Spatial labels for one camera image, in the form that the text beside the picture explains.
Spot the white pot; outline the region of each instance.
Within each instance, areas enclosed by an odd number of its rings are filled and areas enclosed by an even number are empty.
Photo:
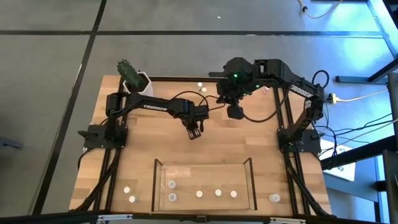
[[[147,74],[145,72],[137,72],[137,74],[139,75],[144,75],[149,83],[148,85],[145,87],[144,91],[139,92],[138,94],[140,95],[145,95],[145,96],[154,96],[154,88],[152,87],[152,81],[149,79],[149,77],[147,76]],[[128,93],[130,93],[129,89],[126,86],[126,81],[123,82],[123,86],[124,86],[124,90]]]

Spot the green plant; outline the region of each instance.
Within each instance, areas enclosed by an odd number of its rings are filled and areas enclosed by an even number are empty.
[[[137,89],[144,88],[142,78],[126,59],[118,61],[118,72],[130,86],[134,86]]]

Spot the wooden tabletop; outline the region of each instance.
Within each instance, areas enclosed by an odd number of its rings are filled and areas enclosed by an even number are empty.
[[[117,92],[120,76],[106,75],[103,78],[92,122],[99,124],[105,119],[106,96]],[[153,82],[154,95],[171,98],[185,90],[197,90],[195,82]],[[204,83],[207,95],[216,94],[216,83]],[[180,96],[199,104],[201,98],[187,93]],[[290,93],[290,104],[294,120],[303,111],[303,98]],[[211,98],[209,107],[219,106]],[[264,94],[261,90],[241,101],[247,116],[253,119],[268,117],[275,111],[273,91]],[[282,107],[285,126],[287,118]],[[205,214],[205,215],[264,215],[290,216],[289,188],[283,156],[279,151],[276,130],[277,116],[265,123],[252,123],[246,119],[229,119],[226,108],[210,111],[205,120],[202,137],[189,140],[187,131],[179,119],[169,114],[152,110],[134,110],[127,119],[129,133],[126,147],[122,150],[116,185],[114,188],[112,212],[153,213],[151,212],[154,159],[168,165],[192,164],[242,164],[252,158],[256,187],[257,210],[200,210],[171,211],[155,213]],[[317,158],[311,153],[301,153],[305,184],[322,208],[331,212],[323,180],[322,169]],[[76,179],[70,208],[76,208],[93,190],[100,176],[104,149],[94,149],[81,162]],[[131,191],[124,193],[129,186]],[[300,191],[295,186],[298,210],[303,213]],[[104,188],[101,208],[104,208],[107,185]],[[280,202],[269,200],[270,194],[279,194]],[[130,203],[130,196],[139,197]]]

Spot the potted plant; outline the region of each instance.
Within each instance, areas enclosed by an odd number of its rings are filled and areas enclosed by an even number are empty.
[[[136,72],[126,59],[118,61],[118,72],[123,77],[123,86],[128,93],[154,96],[152,82],[145,72]]]

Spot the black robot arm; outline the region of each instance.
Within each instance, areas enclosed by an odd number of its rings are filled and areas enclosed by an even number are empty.
[[[126,98],[123,108],[119,108],[122,98]],[[182,98],[166,100],[138,93],[112,93],[106,99],[106,115],[109,119],[117,118],[134,109],[147,109],[164,111],[173,118],[181,119],[182,124],[188,131],[190,139],[196,139],[204,131],[203,121],[209,118],[208,105],[195,106],[194,102]]]
[[[255,60],[251,64],[244,58],[236,57],[226,63],[223,75],[225,78],[217,83],[220,96],[217,102],[231,105],[227,109],[230,118],[247,118],[243,108],[239,107],[239,100],[262,86],[283,88],[304,97],[304,109],[298,120],[278,133],[281,150],[304,150],[303,142],[314,134],[305,133],[305,130],[312,121],[323,117],[324,91],[320,85],[314,85],[294,74],[283,61],[277,59]]]

